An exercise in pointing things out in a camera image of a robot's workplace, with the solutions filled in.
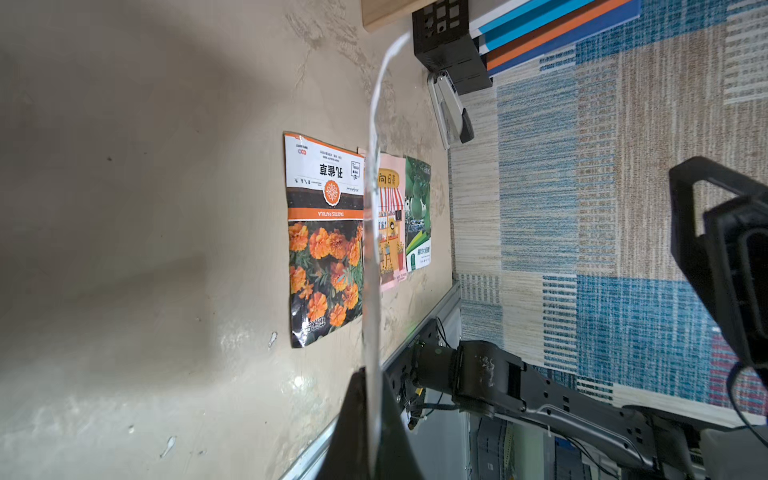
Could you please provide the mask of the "pink flower shop seed bag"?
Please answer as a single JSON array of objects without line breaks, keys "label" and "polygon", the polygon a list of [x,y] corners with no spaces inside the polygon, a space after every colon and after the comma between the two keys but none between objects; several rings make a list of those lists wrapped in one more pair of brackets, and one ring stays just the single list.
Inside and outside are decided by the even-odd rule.
[{"label": "pink flower shop seed bag", "polygon": [[394,288],[407,274],[405,262],[405,158],[387,153],[379,155],[377,179],[379,207],[380,286]]}]

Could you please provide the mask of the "orange marigold seed bag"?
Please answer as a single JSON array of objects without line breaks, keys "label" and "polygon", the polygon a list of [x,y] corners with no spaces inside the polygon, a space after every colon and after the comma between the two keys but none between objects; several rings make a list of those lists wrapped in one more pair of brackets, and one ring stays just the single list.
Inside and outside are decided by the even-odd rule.
[{"label": "orange marigold seed bag", "polygon": [[362,314],[364,158],[283,135],[291,346],[304,348]]}]

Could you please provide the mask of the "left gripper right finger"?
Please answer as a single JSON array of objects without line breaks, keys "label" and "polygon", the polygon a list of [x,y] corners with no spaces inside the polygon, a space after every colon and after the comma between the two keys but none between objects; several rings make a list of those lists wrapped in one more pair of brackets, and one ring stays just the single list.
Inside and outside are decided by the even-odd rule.
[{"label": "left gripper right finger", "polygon": [[383,480],[423,479],[410,447],[398,404],[387,382],[382,386],[381,434],[377,453],[377,478]]}]

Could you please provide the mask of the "green melon seed bag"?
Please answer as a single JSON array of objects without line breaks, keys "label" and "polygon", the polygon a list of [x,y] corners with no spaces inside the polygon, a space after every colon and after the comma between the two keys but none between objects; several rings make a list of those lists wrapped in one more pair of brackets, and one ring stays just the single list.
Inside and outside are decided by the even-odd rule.
[{"label": "green melon seed bag", "polygon": [[412,272],[431,262],[431,166],[406,158],[405,227],[406,269]]},{"label": "green melon seed bag", "polygon": [[368,146],[364,162],[364,293],[362,336],[366,372],[368,469],[371,475],[374,475],[376,472],[381,442],[383,382],[380,360],[381,293],[377,228],[380,206],[378,187],[380,150],[378,147],[376,114],[387,68],[392,59],[399,54],[410,40],[411,34],[406,32],[394,40],[386,50],[374,84],[368,117]]}]

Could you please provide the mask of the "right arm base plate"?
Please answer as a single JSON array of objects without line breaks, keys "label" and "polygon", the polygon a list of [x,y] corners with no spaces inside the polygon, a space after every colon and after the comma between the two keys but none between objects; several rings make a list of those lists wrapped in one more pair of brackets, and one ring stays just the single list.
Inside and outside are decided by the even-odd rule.
[{"label": "right arm base plate", "polygon": [[388,385],[391,387],[401,416],[409,430],[414,430],[421,420],[434,412],[443,394],[430,400],[428,390],[417,382],[417,356],[426,346],[446,346],[445,331],[439,317],[429,318],[412,338],[406,341],[389,360],[385,369]]}]

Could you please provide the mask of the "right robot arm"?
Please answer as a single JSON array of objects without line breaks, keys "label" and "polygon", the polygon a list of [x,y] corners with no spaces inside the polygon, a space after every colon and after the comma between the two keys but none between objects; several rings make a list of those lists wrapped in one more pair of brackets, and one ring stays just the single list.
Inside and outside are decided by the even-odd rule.
[{"label": "right robot arm", "polygon": [[[767,188],[704,157],[669,172],[671,251],[736,355],[725,381],[767,375]],[[412,380],[450,396],[454,409],[509,417],[581,440],[625,479],[690,479],[698,449],[710,479],[763,479],[767,429],[731,429],[641,407],[614,407],[559,385],[487,341],[419,343]]]}]

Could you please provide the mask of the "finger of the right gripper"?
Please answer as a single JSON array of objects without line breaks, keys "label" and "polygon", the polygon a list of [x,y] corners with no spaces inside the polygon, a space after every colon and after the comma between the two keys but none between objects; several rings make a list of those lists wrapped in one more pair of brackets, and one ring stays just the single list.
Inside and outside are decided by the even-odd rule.
[{"label": "finger of the right gripper", "polygon": [[[697,215],[694,186],[734,195]],[[767,364],[767,186],[705,157],[669,171],[672,255],[740,361]],[[704,233],[696,233],[702,218]]]}]

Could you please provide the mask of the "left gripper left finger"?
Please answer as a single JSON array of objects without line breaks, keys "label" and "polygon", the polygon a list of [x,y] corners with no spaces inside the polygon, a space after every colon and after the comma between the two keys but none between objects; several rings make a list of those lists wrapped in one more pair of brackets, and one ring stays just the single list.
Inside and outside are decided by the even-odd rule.
[{"label": "left gripper left finger", "polygon": [[368,479],[365,369],[353,373],[317,479]]}]

